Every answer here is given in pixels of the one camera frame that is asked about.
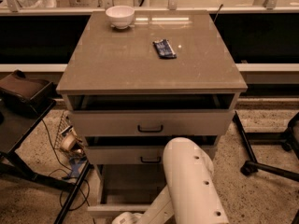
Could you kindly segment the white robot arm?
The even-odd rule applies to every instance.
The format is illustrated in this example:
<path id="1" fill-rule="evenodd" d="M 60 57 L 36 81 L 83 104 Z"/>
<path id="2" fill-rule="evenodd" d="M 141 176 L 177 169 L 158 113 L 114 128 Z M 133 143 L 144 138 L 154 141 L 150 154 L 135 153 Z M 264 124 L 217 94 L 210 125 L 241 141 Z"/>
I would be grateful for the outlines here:
<path id="1" fill-rule="evenodd" d="M 214 166 L 192 140 L 177 137 L 163 153 L 166 186 L 145 213 L 124 212 L 112 224 L 229 224 L 212 181 Z"/>

